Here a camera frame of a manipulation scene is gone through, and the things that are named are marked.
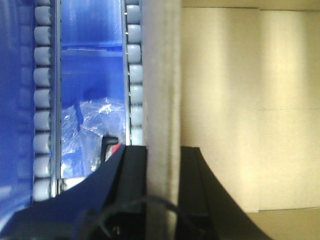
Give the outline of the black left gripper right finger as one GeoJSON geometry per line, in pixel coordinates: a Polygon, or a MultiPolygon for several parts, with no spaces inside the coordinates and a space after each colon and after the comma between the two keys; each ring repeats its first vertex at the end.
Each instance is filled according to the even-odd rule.
{"type": "Polygon", "coordinates": [[[240,208],[214,175],[200,148],[181,147],[178,207],[197,228],[182,219],[177,223],[179,240],[269,240],[240,208]]]}

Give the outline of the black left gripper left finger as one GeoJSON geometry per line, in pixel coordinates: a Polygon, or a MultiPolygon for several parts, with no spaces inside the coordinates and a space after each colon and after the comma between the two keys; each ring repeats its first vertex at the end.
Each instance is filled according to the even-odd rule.
{"type": "Polygon", "coordinates": [[[146,191],[147,149],[121,145],[85,180],[56,197],[16,212],[2,240],[70,240],[89,213],[141,198],[146,191]]]}

